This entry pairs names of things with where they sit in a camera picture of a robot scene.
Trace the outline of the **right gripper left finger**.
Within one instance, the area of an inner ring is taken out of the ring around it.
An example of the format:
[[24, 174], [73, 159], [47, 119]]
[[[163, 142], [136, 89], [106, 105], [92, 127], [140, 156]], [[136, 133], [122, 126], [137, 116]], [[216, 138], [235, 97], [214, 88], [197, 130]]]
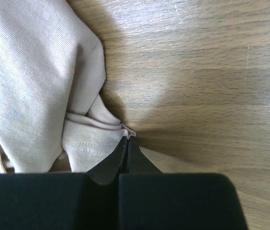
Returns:
[[86, 173], [0, 174], [0, 230], [114, 230], [128, 141]]

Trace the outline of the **beige t shirt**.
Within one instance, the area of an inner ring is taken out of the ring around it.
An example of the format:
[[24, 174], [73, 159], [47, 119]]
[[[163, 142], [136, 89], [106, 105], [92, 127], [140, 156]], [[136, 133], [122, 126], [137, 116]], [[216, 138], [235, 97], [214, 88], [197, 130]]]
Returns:
[[65, 0], [0, 0], [0, 173], [86, 172], [135, 132], [105, 107], [103, 46]]

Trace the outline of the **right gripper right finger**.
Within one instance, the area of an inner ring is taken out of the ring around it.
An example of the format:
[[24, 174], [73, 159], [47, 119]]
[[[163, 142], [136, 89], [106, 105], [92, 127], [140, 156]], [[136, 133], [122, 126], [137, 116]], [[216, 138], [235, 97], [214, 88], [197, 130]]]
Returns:
[[128, 141], [119, 176], [121, 230], [246, 230], [236, 189], [223, 174], [163, 173]]

